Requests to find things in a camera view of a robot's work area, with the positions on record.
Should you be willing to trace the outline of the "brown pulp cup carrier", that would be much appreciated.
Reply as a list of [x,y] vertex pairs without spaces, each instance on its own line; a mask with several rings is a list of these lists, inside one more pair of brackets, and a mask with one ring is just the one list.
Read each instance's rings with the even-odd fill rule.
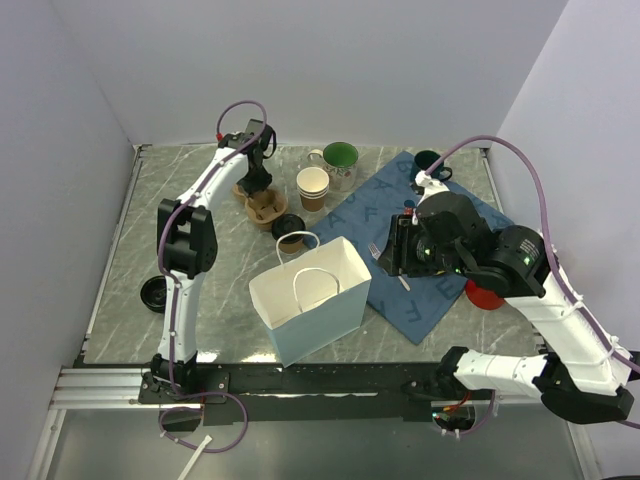
[[262,231],[270,231],[273,223],[287,213],[288,199],[277,189],[268,188],[248,195],[241,187],[234,185],[232,193],[244,206],[249,220]]

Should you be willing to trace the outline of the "black plastic cup lid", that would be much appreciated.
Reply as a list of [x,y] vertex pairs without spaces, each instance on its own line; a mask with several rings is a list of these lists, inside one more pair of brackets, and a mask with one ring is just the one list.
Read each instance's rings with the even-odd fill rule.
[[287,213],[276,219],[271,226],[271,234],[275,240],[278,240],[285,234],[296,231],[305,231],[306,224],[304,220],[295,214]]

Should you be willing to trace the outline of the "stack of brown paper cups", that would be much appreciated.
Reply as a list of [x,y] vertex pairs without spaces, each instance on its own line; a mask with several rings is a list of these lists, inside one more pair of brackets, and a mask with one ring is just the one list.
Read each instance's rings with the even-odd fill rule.
[[321,210],[329,183],[329,176],[322,168],[308,167],[301,170],[296,177],[296,186],[302,207],[309,212]]

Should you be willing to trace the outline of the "brown paper cup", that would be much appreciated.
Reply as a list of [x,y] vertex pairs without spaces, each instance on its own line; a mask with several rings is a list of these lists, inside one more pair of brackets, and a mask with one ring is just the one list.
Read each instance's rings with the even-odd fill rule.
[[304,240],[302,235],[292,236],[281,240],[278,249],[284,254],[294,254],[302,249]]

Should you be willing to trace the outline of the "light blue paper bag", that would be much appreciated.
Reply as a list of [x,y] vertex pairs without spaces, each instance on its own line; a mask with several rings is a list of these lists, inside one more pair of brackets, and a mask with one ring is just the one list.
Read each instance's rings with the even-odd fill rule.
[[249,282],[253,307],[283,367],[360,328],[371,274],[352,243],[337,237]]

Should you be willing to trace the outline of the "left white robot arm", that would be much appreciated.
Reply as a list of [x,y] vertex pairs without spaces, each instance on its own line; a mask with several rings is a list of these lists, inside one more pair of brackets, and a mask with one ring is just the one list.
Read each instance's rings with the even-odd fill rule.
[[166,306],[151,374],[174,401],[188,401],[198,389],[195,327],[200,291],[218,252],[213,212],[238,183],[250,193],[271,184],[263,160],[274,146],[273,128],[264,120],[250,120],[243,132],[220,136],[214,157],[197,180],[158,206],[157,255]]

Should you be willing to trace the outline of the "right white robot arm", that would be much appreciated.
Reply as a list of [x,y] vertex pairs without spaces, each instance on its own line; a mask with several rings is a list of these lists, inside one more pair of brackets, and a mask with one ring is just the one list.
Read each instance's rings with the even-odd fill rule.
[[528,396],[574,424],[627,424],[639,355],[593,318],[543,236],[521,225],[492,230],[467,196],[423,173],[416,182],[423,195],[412,213],[392,216],[378,265],[390,276],[470,280],[519,311],[551,349],[504,356],[452,347],[436,388],[452,399],[477,390]]

